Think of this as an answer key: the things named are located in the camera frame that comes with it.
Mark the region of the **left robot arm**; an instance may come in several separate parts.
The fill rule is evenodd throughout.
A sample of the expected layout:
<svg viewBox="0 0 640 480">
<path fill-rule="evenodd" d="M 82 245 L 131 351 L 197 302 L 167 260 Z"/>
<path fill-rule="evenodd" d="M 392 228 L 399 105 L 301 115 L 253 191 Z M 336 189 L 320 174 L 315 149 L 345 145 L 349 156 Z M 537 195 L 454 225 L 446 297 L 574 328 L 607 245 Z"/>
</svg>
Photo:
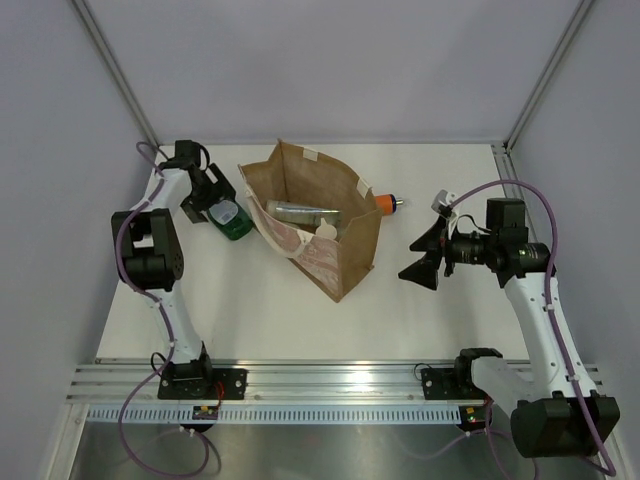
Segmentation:
<svg viewBox="0 0 640 480">
<path fill-rule="evenodd" d="M 150 359 L 158 396 L 241 400 L 245 370 L 213 364 L 187 311 L 180 285 L 185 260 L 173 217 L 183 211 L 192 223 L 210 223 L 231 240 L 250 230 L 251 222 L 202 144 L 178 140 L 173 155 L 152 168 L 150 191 L 131 210 L 114 213 L 111 227 L 120 279 L 144 298 L 166 336 L 166 353 Z"/>
</svg>

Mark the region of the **beige pump bottle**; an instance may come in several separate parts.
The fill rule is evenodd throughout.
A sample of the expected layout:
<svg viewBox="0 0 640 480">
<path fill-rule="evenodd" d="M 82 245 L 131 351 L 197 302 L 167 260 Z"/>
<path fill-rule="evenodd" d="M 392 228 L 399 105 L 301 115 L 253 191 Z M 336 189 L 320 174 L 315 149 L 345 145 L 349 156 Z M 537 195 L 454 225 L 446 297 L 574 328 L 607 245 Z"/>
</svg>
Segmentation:
<svg viewBox="0 0 640 480">
<path fill-rule="evenodd" d="M 336 240 L 338 230 L 333 224 L 327 222 L 325 218 L 321 218 L 320 225 L 316 228 L 315 234 L 324 239 Z"/>
</svg>

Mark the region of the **green dish soap bottle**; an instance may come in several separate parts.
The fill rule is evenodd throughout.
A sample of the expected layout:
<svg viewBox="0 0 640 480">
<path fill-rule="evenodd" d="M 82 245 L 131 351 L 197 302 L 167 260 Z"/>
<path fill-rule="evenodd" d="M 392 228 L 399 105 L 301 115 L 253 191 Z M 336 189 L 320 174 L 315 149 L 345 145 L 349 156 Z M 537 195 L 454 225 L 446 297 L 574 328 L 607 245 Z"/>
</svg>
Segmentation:
<svg viewBox="0 0 640 480">
<path fill-rule="evenodd" d="M 209 220 L 231 241 L 239 240 L 253 228 L 251 218 L 235 201 L 220 200 L 207 210 Z"/>
</svg>

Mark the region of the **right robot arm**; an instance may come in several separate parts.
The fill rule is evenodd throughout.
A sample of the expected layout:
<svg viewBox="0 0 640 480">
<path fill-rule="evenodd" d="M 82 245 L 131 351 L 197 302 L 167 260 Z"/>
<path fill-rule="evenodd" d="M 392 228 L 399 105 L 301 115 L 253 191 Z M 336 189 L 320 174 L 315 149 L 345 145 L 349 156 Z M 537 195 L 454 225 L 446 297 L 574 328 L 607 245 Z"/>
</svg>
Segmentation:
<svg viewBox="0 0 640 480">
<path fill-rule="evenodd" d="M 420 371 L 426 399 L 489 400 L 509 417 L 525 458 L 594 457 L 620 419 L 617 401 L 599 393 L 575 348 L 561 308 L 551 252 L 532 243 L 523 201 L 491 198 L 486 225 L 458 229 L 455 196 L 445 190 L 432 204 L 436 222 L 410 248 L 422 258 L 399 278 L 436 290 L 458 264 L 487 267 L 511 304 L 529 355 L 525 380 L 494 348 L 460 351 L 450 368 Z"/>
</svg>

